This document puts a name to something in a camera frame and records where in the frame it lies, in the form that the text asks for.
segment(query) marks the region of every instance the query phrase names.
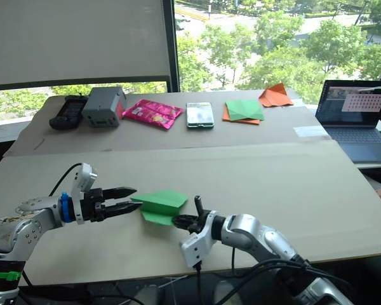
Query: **laptop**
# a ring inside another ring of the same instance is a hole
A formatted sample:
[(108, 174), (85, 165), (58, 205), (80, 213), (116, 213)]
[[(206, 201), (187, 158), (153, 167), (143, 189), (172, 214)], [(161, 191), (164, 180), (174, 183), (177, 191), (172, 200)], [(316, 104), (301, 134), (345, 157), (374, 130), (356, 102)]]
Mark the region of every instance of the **laptop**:
[(381, 81), (324, 83), (316, 118), (356, 163), (381, 163)]

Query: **gray box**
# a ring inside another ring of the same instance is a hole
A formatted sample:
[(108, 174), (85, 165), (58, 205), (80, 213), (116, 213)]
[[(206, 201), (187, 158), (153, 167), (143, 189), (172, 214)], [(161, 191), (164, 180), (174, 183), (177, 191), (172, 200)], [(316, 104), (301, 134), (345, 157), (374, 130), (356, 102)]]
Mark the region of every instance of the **gray box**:
[(82, 116), (92, 127), (117, 127), (126, 106), (126, 95), (120, 86), (95, 87), (90, 91)]

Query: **laptop keyboard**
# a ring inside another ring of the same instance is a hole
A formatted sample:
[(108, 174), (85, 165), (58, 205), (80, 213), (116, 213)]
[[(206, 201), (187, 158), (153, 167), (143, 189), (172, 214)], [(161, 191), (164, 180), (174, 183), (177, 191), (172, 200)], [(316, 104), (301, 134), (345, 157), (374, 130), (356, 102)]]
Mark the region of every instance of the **laptop keyboard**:
[(327, 128), (332, 139), (345, 143), (381, 143), (381, 133), (376, 129)]

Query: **laptop screen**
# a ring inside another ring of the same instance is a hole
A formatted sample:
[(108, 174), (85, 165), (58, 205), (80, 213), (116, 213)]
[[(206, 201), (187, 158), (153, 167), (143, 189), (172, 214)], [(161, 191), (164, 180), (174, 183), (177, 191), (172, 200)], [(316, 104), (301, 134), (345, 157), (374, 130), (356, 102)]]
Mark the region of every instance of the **laptop screen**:
[(381, 81), (326, 81), (316, 118), (322, 125), (376, 126)]

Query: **white label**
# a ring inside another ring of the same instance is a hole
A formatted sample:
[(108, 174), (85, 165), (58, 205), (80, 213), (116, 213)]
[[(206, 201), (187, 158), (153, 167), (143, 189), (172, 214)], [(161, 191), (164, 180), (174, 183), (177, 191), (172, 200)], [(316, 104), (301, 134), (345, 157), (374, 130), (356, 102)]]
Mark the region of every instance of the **white label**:
[(345, 97), (343, 112), (380, 112), (381, 94), (348, 93)]
[(321, 137), (329, 136), (326, 130), (322, 126), (304, 126), (304, 127), (294, 127), (298, 137)]

